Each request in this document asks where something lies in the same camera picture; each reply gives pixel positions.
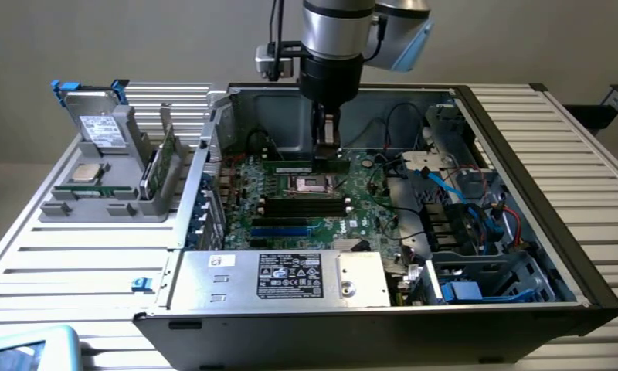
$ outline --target green circuit board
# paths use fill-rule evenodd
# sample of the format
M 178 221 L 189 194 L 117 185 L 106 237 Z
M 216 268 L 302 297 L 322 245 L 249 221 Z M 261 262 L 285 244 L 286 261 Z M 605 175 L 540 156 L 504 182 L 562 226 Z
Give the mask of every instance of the green circuit board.
M 374 167 L 366 168 L 362 165 L 364 160 L 373 162 L 374 156 L 364 151 L 349 151 L 344 153 L 338 166 L 334 167 L 336 172 L 312 172 L 312 175 L 322 175 L 329 179 L 328 193 L 293 191 L 296 179 L 302 175 L 280 174 L 272 169 L 273 165 L 269 162 L 262 162 L 253 156 L 233 164 L 221 174 L 220 194 L 228 220 L 225 250 L 328 250 L 336 247 L 334 242 L 342 247 L 356 240 L 366 240 L 372 250 L 381 252 L 385 260 L 393 260 L 401 245 L 398 241 L 390 240 L 380 229 L 380 226 L 385 226 L 393 218 L 393 211 L 378 206 L 370 198 L 366 183 Z M 344 161 L 349 161 L 349 167 L 344 168 Z M 284 162 L 274 162 L 274 166 L 284 169 Z M 382 172 L 376 172 L 372 182 L 380 186 L 382 181 Z M 274 199 L 348 197 L 352 211 L 345 217 L 308 218 L 306 236 L 252 237 L 252 220 L 261 217 L 257 204 L 262 196 Z M 390 204 L 389 197 L 382 196 L 380 192 L 376 200 L 382 204 Z M 398 232 L 390 230 L 388 235 L 397 237 Z M 265 240 L 265 247 L 252 246 L 252 242 L 257 240 Z

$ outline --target blue tab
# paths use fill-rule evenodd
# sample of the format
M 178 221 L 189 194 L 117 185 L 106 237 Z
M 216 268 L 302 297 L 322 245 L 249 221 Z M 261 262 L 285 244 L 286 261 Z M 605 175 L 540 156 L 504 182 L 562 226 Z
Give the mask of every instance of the blue tab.
M 153 283 L 152 278 L 146 278 L 146 277 L 134 278 L 133 284 L 130 285 L 130 290 L 133 292 L 153 291 L 152 283 Z
M 112 83 L 112 89 L 114 90 L 116 96 L 120 98 L 120 104 L 128 104 L 128 99 L 125 98 L 125 86 L 121 85 L 118 80 L 114 80 Z
M 60 103 L 62 107 L 65 107 L 64 99 L 61 98 L 61 95 L 60 95 L 60 80 L 53 80 L 50 82 L 50 86 L 52 86 L 52 93 L 54 94 L 54 97 L 57 98 L 57 102 Z
M 60 86 L 60 90 L 78 90 L 78 87 L 81 86 L 82 85 L 80 85 L 80 83 L 74 83 L 73 81 L 69 81 Z

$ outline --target capacitor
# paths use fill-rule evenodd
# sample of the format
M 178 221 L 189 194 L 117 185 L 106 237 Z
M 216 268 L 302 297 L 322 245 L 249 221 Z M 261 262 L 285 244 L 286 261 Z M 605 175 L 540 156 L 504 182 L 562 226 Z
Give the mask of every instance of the capacitor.
M 373 168 L 373 161 L 372 160 L 361 160 L 361 167 L 362 168 Z

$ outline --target white wall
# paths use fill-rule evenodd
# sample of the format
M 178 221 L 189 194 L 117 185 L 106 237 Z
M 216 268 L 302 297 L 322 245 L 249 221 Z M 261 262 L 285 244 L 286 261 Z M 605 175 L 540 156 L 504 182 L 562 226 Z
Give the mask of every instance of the white wall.
M 301 29 L 288 0 L 285 38 Z M 258 81 L 270 0 L 0 0 L 0 161 L 53 162 L 73 127 L 49 81 Z M 597 102 L 618 83 L 618 0 L 432 0 L 416 70 L 365 81 L 542 82 Z

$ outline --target warning label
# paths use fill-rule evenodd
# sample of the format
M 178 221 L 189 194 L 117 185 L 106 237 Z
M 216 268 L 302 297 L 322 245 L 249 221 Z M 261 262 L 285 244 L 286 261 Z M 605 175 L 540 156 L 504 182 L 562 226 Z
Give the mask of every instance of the warning label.
M 124 148 L 125 141 L 112 116 L 80 116 L 92 142 L 100 148 Z
M 261 299 L 322 298 L 320 254 L 261 254 L 257 295 Z

